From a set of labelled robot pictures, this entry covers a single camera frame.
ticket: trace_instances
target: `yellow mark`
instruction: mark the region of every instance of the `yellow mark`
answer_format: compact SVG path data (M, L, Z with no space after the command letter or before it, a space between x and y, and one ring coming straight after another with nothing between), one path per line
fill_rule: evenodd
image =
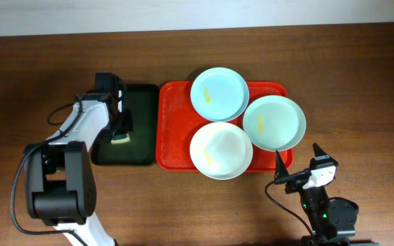
M261 114L258 115L257 122L258 122L259 134L262 135L264 131L264 123L263 123L263 116Z
M208 161L209 167L212 167L211 157L209 157L209 151L207 149L205 150L205 157L206 157L206 160Z
M203 96L205 96L206 103L210 103L211 102L211 97L209 95L208 87L205 87L205 90L203 91Z

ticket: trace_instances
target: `white plate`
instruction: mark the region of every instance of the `white plate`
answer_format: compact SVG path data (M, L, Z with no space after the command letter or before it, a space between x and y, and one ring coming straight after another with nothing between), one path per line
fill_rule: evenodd
M207 120L233 120L244 112L248 101L246 81L228 68L208 69L192 83L192 106Z
M189 153L202 174L227 180L237 177L249 167L253 146L238 126L214 122L200 128L192 137Z
M257 147L282 151L294 147L303 138L306 119L292 100L284 96L264 96L246 109L243 127Z

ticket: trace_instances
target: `red tray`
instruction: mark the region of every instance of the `red tray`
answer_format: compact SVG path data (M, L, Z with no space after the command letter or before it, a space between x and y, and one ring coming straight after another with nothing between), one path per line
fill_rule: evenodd
M157 118L156 162L165 170L196 172L189 155L189 145L194 134L210 121L201 117L191 104L191 81L171 81L166 83L159 95ZM287 96L283 86L272 81L248 81L249 104L268 95ZM243 114L231 120L243 128ZM293 150L280 152L287 168L293 163ZM276 160L274 152L253 146L253 158L246 172L274 172Z

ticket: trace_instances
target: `wire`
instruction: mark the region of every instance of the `wire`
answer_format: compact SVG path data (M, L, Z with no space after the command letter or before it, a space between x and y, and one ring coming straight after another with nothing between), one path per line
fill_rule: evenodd
M73 105L74 105L74 103L68 103L67 105L63 105L63 106L61 106L61 107L58 107L58 108L55 109L54 111L52 111L52 112L48 115L48 117L47 117L47 123L48 123L49 125L51 125L51 126L60 126L61 124L63 124L64 121L62 121L62 122L57 122L57 123L51 122L51 117L53 117L53 115L54 115L55 113L57 113L58 111L60 111L60 110L62 110L62 109L64 109L64 108L67 108L67 107L71 107L71 106L73 106Z
M295 212L289 210L288 208L285 208L284 206L280 205L275 199L273 199L271 197L271 195L268 193L268 187L270 187L270 185L274 184L274 181L271 181L270 183L268 183L265 186L265 195L273 202L275 203L279 208L283 209L285 212L288 212L290 215L293 215L294 217L296 217L296 219L300 220L300 222L302 222L302 224L304 224L304 226L306 227L306 229L308 230L309 234L311 235L311 238L314 241L314 244L317 245L317 241L315 240L315 236L313 231L309 228L308 224L305 222L305 220L303 220L299 215L297 215Z
M22 232L23 234L27 234L27 235L52 235L52 234L62 234L62 233L68 233L73 235L83 246L88 246L88 244L86 244L79 235L77 235L75 233L74 230L54 230L54 231L30 231L30 230L26 230L24 228L21 227L21 225L19 225L18 220L16 219L16 214L14 211L14 202L15 202L15 195L16 195L16 187L18 184L18 179L19 176L21 175L21 171L22 168L25 164L25 161L37 150L39 150L41 147L51 143L52 141L58 140L60 138L62 138L63 136L65 136L73 127L74 125L77 123L77 121L79 120L79 118L81 117L81 114L83 113L83 103L81 102L80 97L76 96L77 98L77 102L79 103L79 111L77 113L77 115L75 116L75 119L71 122L71 124L68 126L67 129L65 129L64 131L60 131L59 135L56 137L52 137L50 139L47 139L41 143L39 143L38 145L34 146L21 160L21 162L19 163L18 169L16 171L16 174L14 176L13 179L13 185L12 185L12 192L11 192L11 196L10 196L10 212L12 214L12 222L14 224L14 227L16 229L18 229L19 232Z

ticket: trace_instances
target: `brown table surface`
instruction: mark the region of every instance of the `brown table surface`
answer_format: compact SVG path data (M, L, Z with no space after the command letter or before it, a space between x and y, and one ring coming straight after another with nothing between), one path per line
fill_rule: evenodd
M0 245L69 245L18 232L10 187L26 144L56 130L50 111L92 88L95 72L161 85L215 66L282 83L308 123L290 171L307 167L319 143L340 162L328 195L360 206L354 239L394 245L394 23L0 38ZM282 244L308 234L264 195L273 174L217 181L156 164L93 170L96 213L120 245ZM28 217L23 181L19 221L51 229ZM297 194L270 193L306 219Z

